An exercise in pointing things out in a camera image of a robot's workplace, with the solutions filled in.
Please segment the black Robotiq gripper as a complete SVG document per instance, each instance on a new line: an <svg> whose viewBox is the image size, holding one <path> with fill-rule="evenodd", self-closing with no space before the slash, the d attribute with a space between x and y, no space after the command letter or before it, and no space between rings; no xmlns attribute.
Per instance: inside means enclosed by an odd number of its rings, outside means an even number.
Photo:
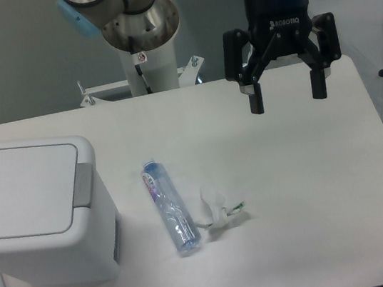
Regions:
<svg viewBox="0 0 383 287"><path fill-rule="evenodd" d="M234 29L223 34L225 78L235 81L249 96L252 114L263 114L259 79L270 61L297 54L310 68L313 99L327 98L325 69L341 58L337 27L332 12L312 18L309 0L244 0L249 31ZM246 67L242 50L253 51Z"/></svg>

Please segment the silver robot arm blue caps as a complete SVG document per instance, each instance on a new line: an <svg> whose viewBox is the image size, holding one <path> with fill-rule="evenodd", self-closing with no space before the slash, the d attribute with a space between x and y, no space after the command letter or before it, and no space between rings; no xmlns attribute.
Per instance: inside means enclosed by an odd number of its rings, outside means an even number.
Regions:
<svg viewBox="0 0 383 287"><path fill-rule="evenodd" d="M295 55L310 68L314 99L327 97L325 79L341 57L331 13L310 17L309 0L243 0L247 29L223 34L224 74L264 112L260 77L270 62ZM102 34L121 57L133 96L177 89L173 48L179 14L170 0L57 0L57 9L84 36Z"/></svg>

